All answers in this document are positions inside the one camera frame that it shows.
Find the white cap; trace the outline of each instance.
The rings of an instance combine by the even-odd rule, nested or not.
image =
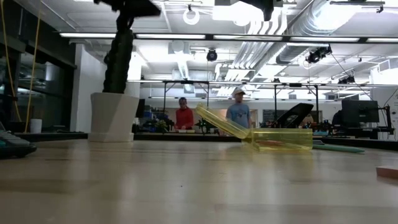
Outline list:
[[[232,96],[235,96],[236,94],[239,94],[239,93],[243,93],[244,95],[246,94],[241,88],[236,88],[233,91]]]

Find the wooden table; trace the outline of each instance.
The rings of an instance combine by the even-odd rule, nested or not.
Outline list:
[[[1,223],[397,223],[398,153],[254,152],[241,143],[41,142],[0,161]]]

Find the blue shirt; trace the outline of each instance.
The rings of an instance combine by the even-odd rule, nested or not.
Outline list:
[[[226,117],[245,128],[249,128],[250,109],[248,105],[235,103],[226,111]]]

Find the red shirt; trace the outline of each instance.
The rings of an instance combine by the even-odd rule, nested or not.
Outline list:
[[[175,112],[175,117],[177,119],[176,126],[181,129],[182,126],[185,126],[186,129],[190,129],[193,126],[193,113],[190,108],[178,109]]]

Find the yellow plastic block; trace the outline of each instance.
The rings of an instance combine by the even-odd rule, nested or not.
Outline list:
[[[241,125],[225,118],[215,110],[206,108],[205,105],[199,103],[196,112],[205,120],[210,122],[212,125],[220,128],[221,130],[232,134],[233,136],[245,139],[249,136],[250,129],[244,128]]]
[[[309,151],[312,149],[312,129],[254,128],[251,146],[257,150]]]

